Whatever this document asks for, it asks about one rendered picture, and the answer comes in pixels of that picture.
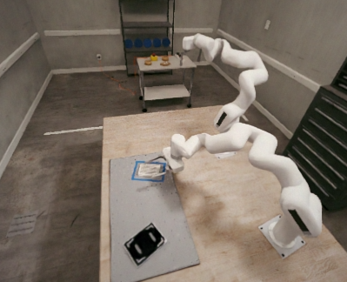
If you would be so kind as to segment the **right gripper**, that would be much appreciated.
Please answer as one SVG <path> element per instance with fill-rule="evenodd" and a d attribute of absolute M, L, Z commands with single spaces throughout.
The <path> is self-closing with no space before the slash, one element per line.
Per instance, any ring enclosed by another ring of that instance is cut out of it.
<path fill-rule="evenodd" d="M 184 49 L 184 52 L 181 52 L 181 59 L 180 59 L 180 66 L 183 66 L 183 55 L 186 55 L 187 51 L 190 51 L 190 50 L 194 50 L 194 49 L 199 49 L 200 50 L 200 53 L 199 53 L 199 56 L 197 57 L 197 61 L 200 63 L 200 60 L 201 60 L 201 53 L 202 53 L 202 49 L 194 46 L 193 44 L 193 37 L 185 37 L 184 40 L 183 40 L 183 49 Z"/>

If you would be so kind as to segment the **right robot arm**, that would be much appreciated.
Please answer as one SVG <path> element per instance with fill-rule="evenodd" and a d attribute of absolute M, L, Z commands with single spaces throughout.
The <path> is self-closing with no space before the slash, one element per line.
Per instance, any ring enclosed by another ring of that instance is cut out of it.
<path fill-rule="evenodd" d="M 233 124 L 239 123 L 239 117 L 254 101 L 256 93 L 253 85 L 264 84 L 267 81 L 268 73 L 255 51 L 232 50 L 230 44 L 223 39 L 213 40 L 199 34 L 194 36 L 193 44 L 203 50 L 204 58 L 209 62 L 213 61 L 223 49 L 221 59 L 224 64 L 237 68 L 250 67 L 250 70 L 242 72 L 239 76 L 241 91 L 237 99 L 225 105 L 214 120 L 214 127 L 219 134 L 226 133 Z"/>

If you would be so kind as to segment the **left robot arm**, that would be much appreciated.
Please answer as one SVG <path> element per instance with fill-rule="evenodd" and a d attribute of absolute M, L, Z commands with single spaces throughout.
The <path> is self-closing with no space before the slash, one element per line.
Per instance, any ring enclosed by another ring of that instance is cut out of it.
<path fill-rule="evenodd" d="M 248 124 L 236 123 L 226 133 L 214 136 L 202 133 L 184 141 L 184 136 L 180 134 L 171 137 L 170 156 L 173 159 L 192 158 L 203 146 L 210 154 L 218 154 L 240 151 L 246 141 L 252 143 L 249 162 L 258 169 L 275 174 L 281 185 L 279 203 L 284 215 L 269 226 L 272 241 L 284 249 L 290 249 L 300 234 L 307 238 L 320 235 L 321 202 L 316 195 L 310 194 L 309 186 L 291 159 L 273 155 L 277 147 L 274 136 Z"/>

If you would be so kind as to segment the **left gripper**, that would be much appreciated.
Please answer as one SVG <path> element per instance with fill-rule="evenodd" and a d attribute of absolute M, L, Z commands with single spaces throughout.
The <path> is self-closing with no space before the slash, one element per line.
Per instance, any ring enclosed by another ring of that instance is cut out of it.
<path fill-rule="evenodd" d="M 163 156 L 160 154 L 158 154 L 158 157 L 156 158 L 152 158 L 152 159 L 148 159 L 148 160 L 145 160 L 145 164 L 149 164 L 149 163 L 152 163 L 153 160 L 156 160 L 156 159 L 159 159 L 159 158 L 163 158 L 164 161 L 167 162 L 167 166 L 165 167 L 165 170 L 166 172 L 163 172 L 163 173 L 158 173 L 156 175 L 153 175 L 151 176 L 152 179 L 154 178 L 158 178 L 164 174 L 167 174 L 170 172 L 170 169 L 174 172 L 174 173 L 177 173 L 177 172 L 180 172 L 180 171 L 183 171 L 184 170 L 184 162 L 183 160 L 175 160 L 173 159 L 171 156 L 170 156 L 170 147 L 167 147 L 167 148 L 164 148 L 163 149 Z"/>

